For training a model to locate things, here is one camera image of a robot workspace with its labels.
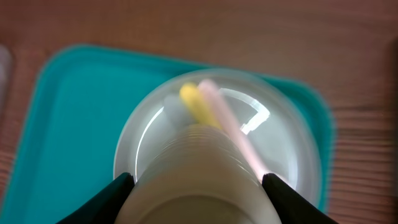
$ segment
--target cylindrical container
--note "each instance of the cylindrical container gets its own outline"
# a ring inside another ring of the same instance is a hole
[[[182,130],[149,164],[116,223],[280,223],[238,148],[221,131]]]

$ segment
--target wooden table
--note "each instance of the wooden table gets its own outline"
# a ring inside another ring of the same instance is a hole
[[[330,216],[390,223],[397,34],[396,0],[0,0],[0,43],[16,60],[1,118],[0,194],[39,69],[84,42],[308,83],[338,128]]]

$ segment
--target table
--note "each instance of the table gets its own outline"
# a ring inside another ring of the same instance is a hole
[[[91,43],[293,78],[336,118],[329,215],[390,223],[396,0],[0,0],[0,43],[16,63],[0,130],[0,195],[41,66]]]

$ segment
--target brown wooden surface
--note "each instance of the brown wooden surface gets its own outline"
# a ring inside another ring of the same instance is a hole
[[[0,43],[16,60],[1,120],[0,194],[37,72],[57,50],[86,42],[307,82],[338,128],[330,216],[391,223],[397,35],[397,0],[0,0]]]

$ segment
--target blue tray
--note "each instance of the blue tray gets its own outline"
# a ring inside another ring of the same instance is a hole
[[[119,134],[138,103],[177,75],[212,67],[89,45],[54,56],[37,81],[0,221],[55,223],[75,211],[112,181]],[[325,212],[330,112],[309,87],[261,77],[290,98],[315,136],[322,162],[318,207]]]

